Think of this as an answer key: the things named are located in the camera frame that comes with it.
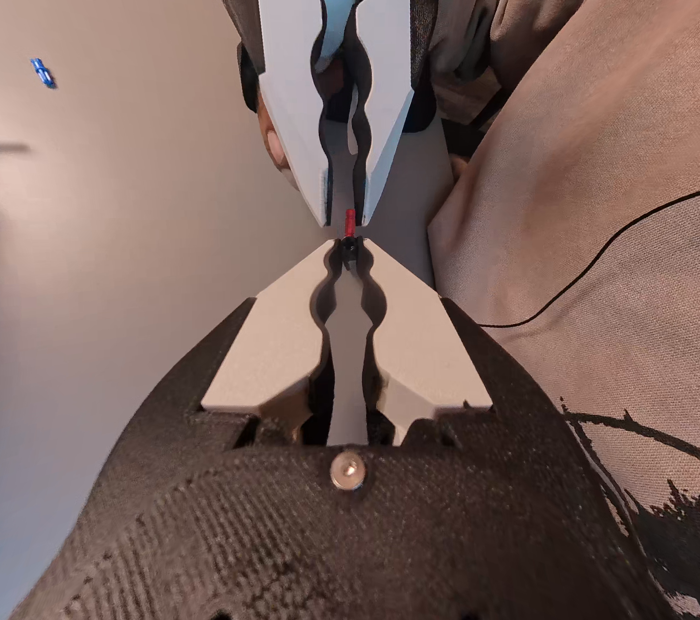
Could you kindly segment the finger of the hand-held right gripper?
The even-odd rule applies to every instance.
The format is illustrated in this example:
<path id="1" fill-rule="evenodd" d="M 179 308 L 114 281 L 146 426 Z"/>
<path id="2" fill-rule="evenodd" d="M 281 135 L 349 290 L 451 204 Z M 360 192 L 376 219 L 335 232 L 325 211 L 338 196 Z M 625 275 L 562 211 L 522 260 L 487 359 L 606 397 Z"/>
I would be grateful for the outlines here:
<path id="1" fill-rule="evenodd" d="M 409 0 L 362 0 L 345 28 L 354 83 L 347 135 L 360 226 L 370 223 L 380 201 L 412 101 L 409 18 Z"/>
<path id="2" fill-rule="evenodd" d="M 324 101 L 314 82 L 323 0 L 258 0 L 265 69 L 259 85 L 293 177 L 320 226 L 330 225 L 330 163 L 320 136 Z"/>

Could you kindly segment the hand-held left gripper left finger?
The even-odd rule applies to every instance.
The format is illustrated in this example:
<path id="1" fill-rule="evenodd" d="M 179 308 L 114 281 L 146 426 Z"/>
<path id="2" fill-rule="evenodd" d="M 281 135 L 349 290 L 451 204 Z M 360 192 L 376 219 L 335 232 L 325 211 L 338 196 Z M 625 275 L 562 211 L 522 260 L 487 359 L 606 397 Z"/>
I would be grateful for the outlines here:
<path id="1" fill-rule="evenodd" d="M 201 406 L 275 419 L 302 440 L 327 440 L 335 370 L 326 323 L 336 309 L 342 246 L 326 241 L 261 291 Z"/>

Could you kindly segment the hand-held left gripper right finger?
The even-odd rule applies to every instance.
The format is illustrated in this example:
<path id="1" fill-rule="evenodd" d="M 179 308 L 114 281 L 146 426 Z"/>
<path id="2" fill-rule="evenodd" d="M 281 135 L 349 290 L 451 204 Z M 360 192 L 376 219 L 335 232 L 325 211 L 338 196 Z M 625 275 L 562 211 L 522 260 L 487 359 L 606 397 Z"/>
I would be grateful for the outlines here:
<path id="1" fill-rule="evenodd" d="M 361 307 L 371 329 L 363 363 L 370 440 L 401 444 L 410 427 L 493 401 L 440 295 L 372 240 L 358 241 Z"/>

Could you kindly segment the person's right hand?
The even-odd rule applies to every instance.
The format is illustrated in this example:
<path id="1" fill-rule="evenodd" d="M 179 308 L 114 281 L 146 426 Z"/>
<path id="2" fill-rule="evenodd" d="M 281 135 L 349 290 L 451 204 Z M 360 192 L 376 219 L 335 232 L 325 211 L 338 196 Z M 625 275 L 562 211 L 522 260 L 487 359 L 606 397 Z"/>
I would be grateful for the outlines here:
<path id="1" fill-rule="evenodd" d="M 267 151 L 267 154 L 272 161 L 275 169 L 278 170 L 285 178 L 287 183 L 293 187 L 293 189 L 299 192 L 299 187 L 296 179 L 292 173 L 291 167 L 286 158 L 284 148 L 281 145 L 279 136 L 276 133 L 275 126 L 272 122 L 265 101 L 263 99 L 260 86 L 257 88 L 257 117 L 258 124 L 260 128 L 260 133 L 262 136 L 263 144 Z"/>

